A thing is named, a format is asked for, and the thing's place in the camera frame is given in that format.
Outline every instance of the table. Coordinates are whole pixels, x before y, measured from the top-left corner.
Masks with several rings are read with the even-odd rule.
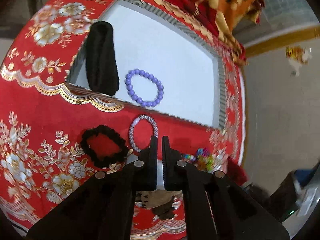
[[[130,146],[129,126],[140,110],[76,95],[64,85],[90,24],[113,1],[50,0],[23,28],[2,64],[0,206],[22,230],[27,231],[100,170],[79,146],[85,130],[107,125]],[[208,129],[156,115],[159,138],[168,135],[171,147],[180,152],[194,154],[198,148],[207,147],[213,154],[231,156],[240,165],[245,136],[244,84],[240,69],[230,59],[230,51],[179,9],[163,0],[143,1],[194,30],[222,56],[225,66],[225,128]],[[135,129],[137,145],[146,147],[151,134],[147,123],[139,125]],[[112,150],[104,139],[96,143],[98,152]],[[161,159],[160,143],[158,158]],[[122,165],[114,164],[105,171],[116,172]],[[136,207],[132,239],[185,236],[183,204],[177,202],[177,216],[165,221],[152,221],[150,210]]]

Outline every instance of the black fabric hair tie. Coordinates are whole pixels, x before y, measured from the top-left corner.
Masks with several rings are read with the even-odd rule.
[[[105,156],[103,160],[99,160],[97,157],[97,153],[89,147],[89,144],[87,142],[90,137],[94,135],[97,137],[99,133],[108,136],[116,145],[119,146],[121,151],[113,154],[112,156]],[[129,152],[129,149],[127,148],[127,146],[125,146],[125,140],[120,137],[120,134],[118,134],[114,129],[105,125],[99,125],[96,128],[85,131],[82,135],[82,141],[80,142],[80,145],[84,153],[91,157],[91,161],[94,162],[94,166],[100,169],[104,167],[108,168],[110,164],[116,162],[124,162],[124,158]]]

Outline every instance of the purple bead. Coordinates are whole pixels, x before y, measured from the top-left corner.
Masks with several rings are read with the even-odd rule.
[[[136,126],[136,125],[138,124],[138,122],[140,122],[140,118],[137,117],[137,118],[134,119],[133,122],[132,122],[133,126]]]
[[[133,101],[136,101],[136,100],[138,99],[138,96],[137,96],[137,95],[133,95],[133,96],[131,97],[131,99],[132,99]]]

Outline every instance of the white flower pattern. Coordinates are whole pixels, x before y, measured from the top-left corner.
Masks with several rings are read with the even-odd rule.
[[[35,184],[31,178],[31,170],[26,169],[24,162],[14,153],[8,154],[6,160],[1,160],[1,165],[5,169],[9,170],[17,182],[24,183],[29,189],[31,189],[31,186]]]
[[[74,162],[69,165],[69,173],[78,179],[85,178],[85,166],[80,162]]]
[[[21,160],[25,161],[28,159],[29,154],[33,153],[33,150],[28,149],[29,140],[19,141],[16,144],[15,152],[20,157]]]
[[[36,24],[48,21],[53,22],[57,18],[57,10],[51,5],[43,6],[33,17]]]
[[[52,186],[65,199],[79,187],[79,181],[74,180],[71,175],[61,173],[52,177]]]
[[[33,35],[34,41],[41,47],[46,44],[52,44],[60,38],[64,28],[59,23],[49,24],[48,22],[40,23],[39,30]]]
[[[47,66],[48,61],[45,57],[39,57],[35,59],[35,61],[32,64],[32,70],[35,73],[41,73],[45,67]]]
[[[64,28],[67,33],[74,35],[84,34],[90,31],[91,20],[87,16],[76,15],[64,22]]]
[[[61,16],[75,16],[81,14],[85,10],[85,6],[82,3],[74,2],[68,3],[59,9]]]

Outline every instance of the red fabric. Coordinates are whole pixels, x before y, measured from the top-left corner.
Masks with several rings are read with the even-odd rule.
[[[196,11],[195,2],[198,0],[165,0],[173,5],[178,6],[182,11],[194,15]],[[208,1],[204,0],[199,4],[199,15],[194,15],[214,36],[219,36],[218,28],[215,24],[217,11],[210,8]]]
[[[63,85],[64,77],[70,69],[73,56],[77,53],[85,38],[85,33],[67,33],[64,30],[59,39],[45,46],[38,45],[33,36],[39,32],[39,24],[43,22],[65,26],[68,23],[66,21],[71,16],[61,15],[62,11],[60,9],[68,3],[77,2],[85,6],[85,11],[78,16],[97,19],[114,1],[50,0],[47,6],[26,24],[4,60],[1,69],[2,78],[0,78],[0,135],[2,140],[0,141],[0,205],[11,219],[26,228],[30,228],[32,224],[54,208],[59,201],[63,200],[63,195],[59,193],[59,188],[57,188],[58,182],[53,178],[62,174],[72,175],[73,185],[76,185],[74,183],[81,185],[95,171],[99,170],[93,166],[86,155],[80,154],[81,150],[78,143],[81,141],[81,135],[85,130],[100,124],[107,125],[125,138],[129,146],[129,126],[139,114],[144,113],[129,108],[114,113],[104,112],[100,110],[104,106],[97,105],[93,99],[83,99],[83,97],[73,94],[69,95],[70,93]],[[143,1],[160,7],[161,10],[194,30],[183,18],[177,18],[174,13],[167,11],[153,0]],[[56,17],[48,18],[48,12],[50,11]],[[206,147],[213,154],[224,152],[231,156],[235,162],[238,162],[243,136],[239,69],[232,63],[228,50],[216,37],[212,42],[200,31],[194,31],[215,48],[222,56],[225,65],[227,87],[225,131],[206,129],[195,124],[163,117],[159,114],[152,114],[151,116],[158,125],[159,138],[165,135],[169,136],[172,148],[182,153],[194,154],[198,148]],[[41,69],[41,66],[35,62],[43,57],[46,59],[46,67]],[[31,129],[25,131],[27,124]],[[151,135],[150,124],[140,122],[135,128],[135,142],[138,147],[146,147],[150,142]],[[90,139],[89,144],[100,156],[117,151],[117,146],[110,143],[104,136]],[[52,159],[46,154],[44,148],[51,152],[50,155],[54,155]],[[13,157],[18,156],[18,160],[15,161],[16,163],[20,162],[22,171],[19,172],[25,174],[29,182],[34,183],[34,185],[28,185],[30,189],[27,187],[26,181],[18,180],[13,176],[16,170],[8,167],[8,156],[11,156],[11,153]],[[158,158],[161,159],[160,140],[158,141]],[[71,173],[74,170],[75,163],[85,166],[84,177],[78,178]],[[116,171],[121,165],[112,167],[113,170],[109,168],[105,171]],[[185,235],[185,232],[167,230],[168,227],[174,228],[176,225],[184,225],[183,202],[175,211],[177,216],[164,223],[159,220],[152,222],[154,216],[150,210],[136,209],[137,216],[134,217],[134,222],[137,225],[134,228],[137,234],[149,234],[152,231],[157,231],[160,239],[168,240],[180,239]]]

